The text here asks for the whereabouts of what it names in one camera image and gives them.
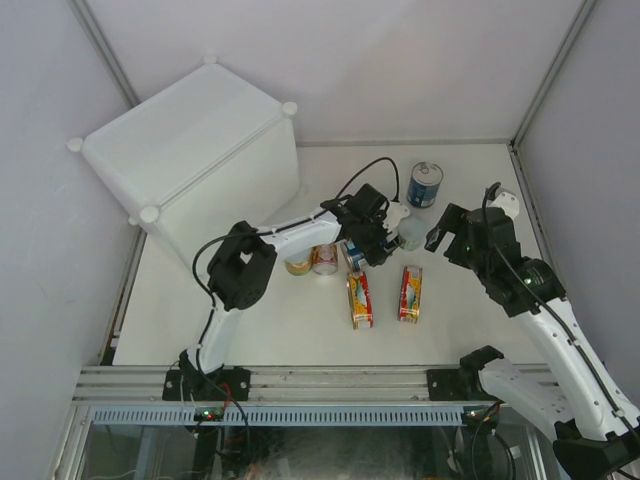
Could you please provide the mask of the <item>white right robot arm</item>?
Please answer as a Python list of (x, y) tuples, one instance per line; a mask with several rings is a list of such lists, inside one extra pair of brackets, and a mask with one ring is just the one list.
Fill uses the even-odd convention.
[(543, 260), (521, 252), (512, 218), (501, 208), (446, 207), (426, 236), (434, 252), (452, 234), (444, 255), (472, 271), (488, 297), (520, 325), (555, 377), (555, 396), (491, 346), (460, 360), (461, 391), (494, 397), (525, 417), (551, 442), (573, 479), (603, 479), (639, 458), (639, 409), (617, 386), (586, 339), (566, 291)]

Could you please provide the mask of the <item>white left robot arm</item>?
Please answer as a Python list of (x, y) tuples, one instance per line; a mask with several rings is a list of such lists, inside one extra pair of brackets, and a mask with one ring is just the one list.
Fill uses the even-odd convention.
[(389, 200), (364, 184), (353, 195), (326, 200), (309, 214), (270, 227), (246, 221), (228, 234), (209, 241), (196, 253), (192, 274), (211, 300), (211, 310), (195, 345), (179, 355), (178, 366), (187, 394), (212, 400), (231, 337), (242, 313), (265, 294), (274, 266), (304, 250), (343, 240), (351, 241), (366, 264), (377, 267), (399, 248), (397, 233), (409, 208)]

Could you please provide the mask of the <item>dark blue tall can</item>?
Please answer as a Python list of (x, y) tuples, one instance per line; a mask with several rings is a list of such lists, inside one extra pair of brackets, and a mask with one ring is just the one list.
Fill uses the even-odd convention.
[(429, 208), (435, 201), (444, 178), (442, 169), (430, 162), (419, 162), (411, 170), (406, 200), (414, 208)]

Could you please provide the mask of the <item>yellow can with plastic lid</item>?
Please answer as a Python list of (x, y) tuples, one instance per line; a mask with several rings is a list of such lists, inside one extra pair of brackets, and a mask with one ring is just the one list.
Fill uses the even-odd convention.
[(300, 261), (284, 261), (287, 272), (294, 276), (303, 276), (308, 274), (313, 268), (313, 261), (310, 257)]

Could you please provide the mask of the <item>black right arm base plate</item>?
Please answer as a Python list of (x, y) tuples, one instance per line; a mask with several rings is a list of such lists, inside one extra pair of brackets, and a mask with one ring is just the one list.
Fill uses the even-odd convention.
[(468, 401), (482, 397), (476, 377), (462, 368), (428, 369), (426, 379), (432, 401)]

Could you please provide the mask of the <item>light blue labelled can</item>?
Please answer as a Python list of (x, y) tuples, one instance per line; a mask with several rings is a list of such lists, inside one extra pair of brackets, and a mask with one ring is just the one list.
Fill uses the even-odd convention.
[(364, 254), (351, 239), (345, 240), (340, 250), (350, 272), (362, 272), (368, 267)]

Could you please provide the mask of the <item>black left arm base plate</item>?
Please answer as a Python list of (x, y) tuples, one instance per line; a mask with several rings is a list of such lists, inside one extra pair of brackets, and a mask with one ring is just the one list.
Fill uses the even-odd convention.
[(224, 401), (232, 397), (241, 402), (249, 398), (251, 372), (233, 367), (204, 376), (197, 370), (182, 372), (171, 369), (166, 372), (162, 399), (164, 401), (195, 400)]

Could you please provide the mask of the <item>green can with plastic lid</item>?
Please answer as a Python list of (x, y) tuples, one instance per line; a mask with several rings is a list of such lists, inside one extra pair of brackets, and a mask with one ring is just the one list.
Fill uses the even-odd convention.
[(423, 220), (414, 216), (402, 219), (398, 226), (401, 248), (406, 251), (414, 251), (422, 247), (427, 232), (428, 227)]

